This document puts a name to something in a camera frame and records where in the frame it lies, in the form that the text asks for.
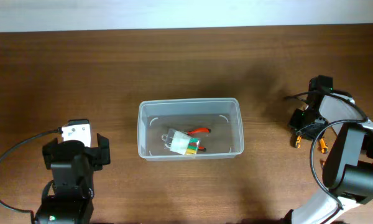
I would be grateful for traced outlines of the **orange handled needle-nose pliers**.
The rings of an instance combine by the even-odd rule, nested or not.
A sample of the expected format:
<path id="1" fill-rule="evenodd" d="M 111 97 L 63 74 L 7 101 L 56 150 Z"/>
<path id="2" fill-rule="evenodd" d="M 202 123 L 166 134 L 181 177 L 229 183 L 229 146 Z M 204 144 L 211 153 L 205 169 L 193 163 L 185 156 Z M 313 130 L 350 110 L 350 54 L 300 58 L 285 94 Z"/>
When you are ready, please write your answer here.
<path id="1" fill-rule="evenodd" d="M 296 135 L 292 139 L 292 146 L 295 147 L 295 148 L 300 148 L 302 139 L 303 139 L 302 135 Z M 322 137 L 319 140 L 319 145 L 320 145 L 320 151 L 321 151 L 321 153 L 322 154 L 327 154 L 328 153 L 328 145 L 327 145 L 326 140 L 325 140 L 324 137 Z"/>

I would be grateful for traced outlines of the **red handled cutting pliers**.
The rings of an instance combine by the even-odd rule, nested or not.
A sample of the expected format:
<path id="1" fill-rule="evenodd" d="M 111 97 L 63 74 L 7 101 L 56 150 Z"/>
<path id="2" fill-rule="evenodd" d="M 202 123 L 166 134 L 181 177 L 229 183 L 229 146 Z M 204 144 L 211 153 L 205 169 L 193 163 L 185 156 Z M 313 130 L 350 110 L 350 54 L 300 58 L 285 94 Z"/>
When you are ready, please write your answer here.
<path id="1" fill-rule="evenodd" d="M 209 133 L 211 133 L 211 130 L 209 128 L 198 128 L 198 129 L 195 129 L 195 130 L 192 130 L 192 131 L 188 131 L 186 134 L 191 136 L 191 135 L 194 135 L 194 134 L 201 134 L 201 133 L 209 134 Z M 203 147 L 203 146 L 199 146 L 198 150 L 201 151 L 201 152 L 206 152 L 206 148 Z"/>

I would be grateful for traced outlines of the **clear plastic container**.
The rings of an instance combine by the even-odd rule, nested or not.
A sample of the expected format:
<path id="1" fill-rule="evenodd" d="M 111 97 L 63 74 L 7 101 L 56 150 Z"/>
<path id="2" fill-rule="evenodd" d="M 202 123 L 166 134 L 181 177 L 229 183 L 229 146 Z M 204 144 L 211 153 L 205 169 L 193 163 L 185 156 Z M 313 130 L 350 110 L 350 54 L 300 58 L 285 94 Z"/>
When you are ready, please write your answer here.
<path id="1" fill-rule="evenodd" d="M 209 128 L 211 133 L 194 134 L 206 152 L 180 155 L 165 148 L 161 136 L 169 129 L 183 133 Z M 144 101 L 137 125 L 138 153 L 147 161 L 228 159 L 244 151 L 244 133 L 239 103 L 235 98 L 190 98 Z"/>

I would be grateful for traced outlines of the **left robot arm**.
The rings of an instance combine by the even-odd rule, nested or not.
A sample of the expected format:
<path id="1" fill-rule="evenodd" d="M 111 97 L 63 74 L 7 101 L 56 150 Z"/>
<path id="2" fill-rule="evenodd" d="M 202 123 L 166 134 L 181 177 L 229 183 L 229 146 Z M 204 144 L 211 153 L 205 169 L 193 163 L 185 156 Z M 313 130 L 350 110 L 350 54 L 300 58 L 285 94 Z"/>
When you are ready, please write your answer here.
<path id="1" fill-rule="evenodd" d="M 87 119 L 72 119 L 57 138 L 42 147 L 46 169 L 53 179 L 44 187 L 33 223 L 89 223 L 95 196 L 93 174 L 110 164 L 109 139 L 98 134 L 91 147 Z"/>

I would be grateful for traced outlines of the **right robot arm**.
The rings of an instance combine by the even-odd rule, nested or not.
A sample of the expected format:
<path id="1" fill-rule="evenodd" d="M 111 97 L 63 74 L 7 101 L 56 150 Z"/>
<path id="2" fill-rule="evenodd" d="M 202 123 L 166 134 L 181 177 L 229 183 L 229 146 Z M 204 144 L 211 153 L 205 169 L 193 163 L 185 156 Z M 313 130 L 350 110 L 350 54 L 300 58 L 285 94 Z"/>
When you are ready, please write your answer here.
<path id="1" fill-rule="evenodd" d="M 288 127 L 295 148 L 311 141 L 310 169 L 319 191 L 290 210 L 283 223 L 336 223 L 350 209 L 373 200 L 373 122 L 333 79 L 318 75 L 308 91 L 294 95 L 306 104 L 296 109 Z"/>

